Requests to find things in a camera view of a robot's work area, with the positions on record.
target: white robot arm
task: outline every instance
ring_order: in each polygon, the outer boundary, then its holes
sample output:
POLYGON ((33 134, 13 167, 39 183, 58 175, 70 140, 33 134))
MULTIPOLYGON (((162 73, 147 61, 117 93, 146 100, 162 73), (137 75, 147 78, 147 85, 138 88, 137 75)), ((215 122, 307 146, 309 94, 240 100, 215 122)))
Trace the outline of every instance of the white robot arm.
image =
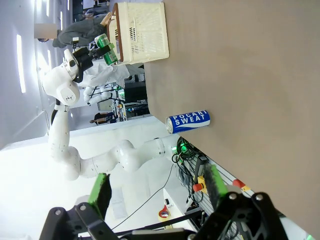
POLYGON ((80 97, 78 86, 74 82, 79 62, 68 49, 64 51, 64 56, 66 61, 45 76, 42 86, 48 95, 58 100, 54 107, 56 114, 49 130, 48 143, 50 156, 61 165, 66 179, 76 180, 80 175, 91 178, 99 173, 109 173, 118 163, 126 171, 134 172, 155 157, 171 158, 172 148, 177 145, 179 138, 176 134, 147 141, 139 148, 135 148, 128 140, 122 140, 101 155, 82 159, 78 150, 69 146, 68 127, 69 106, 75 104, 80 97))

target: blue can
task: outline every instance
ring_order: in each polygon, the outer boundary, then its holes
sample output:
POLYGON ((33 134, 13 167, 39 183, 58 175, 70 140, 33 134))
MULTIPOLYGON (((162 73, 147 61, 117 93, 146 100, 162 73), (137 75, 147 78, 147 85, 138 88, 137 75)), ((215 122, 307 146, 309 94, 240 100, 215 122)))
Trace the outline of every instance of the blue can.
POLYGON ((206 110, 193 111, 165 119, 165 127, 170 134, 201 128, 210 124, 210 115, 206 110))

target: wooden table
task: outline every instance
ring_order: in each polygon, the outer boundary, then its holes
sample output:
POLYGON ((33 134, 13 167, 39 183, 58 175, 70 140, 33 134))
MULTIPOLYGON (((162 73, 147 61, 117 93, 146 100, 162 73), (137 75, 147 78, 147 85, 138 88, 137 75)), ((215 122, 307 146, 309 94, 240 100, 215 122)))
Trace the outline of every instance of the wooden table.
POLYGON ((149 109, 208 110, 183 132, 320 238, 320 1, 164 0, 170 57, 145 64, 149 109))

